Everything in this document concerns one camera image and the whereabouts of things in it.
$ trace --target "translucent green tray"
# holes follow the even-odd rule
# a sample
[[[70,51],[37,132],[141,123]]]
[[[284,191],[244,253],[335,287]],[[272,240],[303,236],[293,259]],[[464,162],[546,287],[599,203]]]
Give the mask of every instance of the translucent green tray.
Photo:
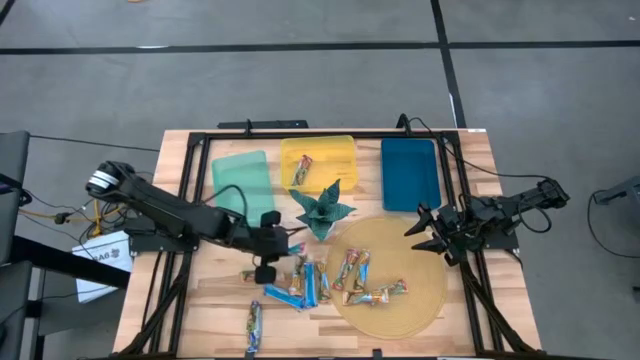
[[[263,213],[275,210],[273,189],[269,178],[269,166],[264,151],[227,156],[215,159],[211,163],[213,170],[213,191],[219,191],[227,185],[237,185],[247,198],[247,221],[250,226],[259,227]],[[218,195],[215,205],[240,214],[243,203],[235,189],[229,189]]]

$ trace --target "white paper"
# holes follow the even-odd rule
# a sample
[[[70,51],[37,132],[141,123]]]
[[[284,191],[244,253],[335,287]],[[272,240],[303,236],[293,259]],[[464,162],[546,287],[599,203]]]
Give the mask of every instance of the white paper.
[[[131,256],[129,256],[129,235],[125,234],[124,231],[118,231],[88,240],[84,243],[84,248],[82,248],[82,246],[76,246],[71,251],[74,255],[87,259],[93,257],[93,259],[105,265],[127,272],[131,272],[133,267],[133,261],[131,260]],[[105,287],[104,284],[82,279],[76,279],[76,285],[78,287],[78,301],[83,304],[116,290],[113,286]],[[100,288],[104,289],[83,293]]]

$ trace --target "blue tray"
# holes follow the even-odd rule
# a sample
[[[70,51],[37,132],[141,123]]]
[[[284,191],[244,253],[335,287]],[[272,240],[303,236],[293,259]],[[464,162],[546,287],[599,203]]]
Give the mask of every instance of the blue tray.
[[[416,211],[420,202],[440,207],[440,185],[433,142],[382,139],[382,207],[387,211]]]

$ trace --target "green origami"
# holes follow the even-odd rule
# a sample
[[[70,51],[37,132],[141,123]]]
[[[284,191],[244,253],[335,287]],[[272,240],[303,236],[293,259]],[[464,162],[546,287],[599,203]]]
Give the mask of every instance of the green origami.
[[[345,218],[355,210],[351,206],[338,204],[340,197],[340,179],[336,180],[328,189],[324,189],[318,200],[304,195],[297,190],[291,190],[291,197],[302,205],[304,214],[297,217],[307,224],[313,235],[324,241],[334,222]]]

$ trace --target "snack wrapper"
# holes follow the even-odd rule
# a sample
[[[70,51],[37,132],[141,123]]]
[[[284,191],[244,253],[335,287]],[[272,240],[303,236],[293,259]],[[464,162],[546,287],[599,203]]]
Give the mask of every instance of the snack wrapper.
[[[291,286],[289,286],[289,295],[302,296],[302,267],[306,260],[306,256],[297,256],[296,258],[291,277]]]
[[[345,291],[342,293],[343,305],[356,304],[386,304],[389,302],[389,291],[387,288],[373,290],[368,293],[354,293]]]
[[[349,276],[349,272],[353,269],[356,261],[358,261],[358,250],[348,249],[344,261],[342,261],[342,265],[340,266],[340,273],[331,284],[332,288],[338,291],[344,290],[344,282],[347,280],[347,276]]]
[[[296,167],[296,172],[293,173],[293,181],[291,182],[292,186],[298,186],[304,183],[304,179],[307,177],[307,173],[309,172],[312,162],[313,159],[309,156],[302,155],[302,158],[298,162],[298,167]]]
[[[304,263],[304,307],[318,306],[318,292],[316,290],[316,273],[312,262]]]
[[[327,264],[324,261],[316,263],[318,277],[320,278],[320,290],[318,291],[318,302],[326,304],[331,300],[331,291],[329,291],[329,277],[327,276]]]
[[[407,294],[409,292],[407,282],[403,279],[400,279],[393,284],[381,286],[380,288],[378,288],[378,290],[380,289],[387,289],[389,295]]]
[[[262,340],[262,306],[257,301],[251,302],[249,318],[247,319],[247,341],[249,348],[247,352],[254,353],[260,348]]]
[[[371,253],[369,250],[360,250],[360,256],[358,257],[358,273],[356,274],[356,281],[353,283],[354,292],[364,292],[364,283],[367,281],[367,275],[369,273],[369,259]]]
[[[301,242],[300,244],[293,245],[289,248],[289,255],[302,255],[304,254],[304,249],[306,247],[306,243]]]
[[[301,296],[289,295],[287,290],[281,289],[273,284],[264,286],[264,294],[283,303],[289,304],[298,310],[304,309],[304,298]]]

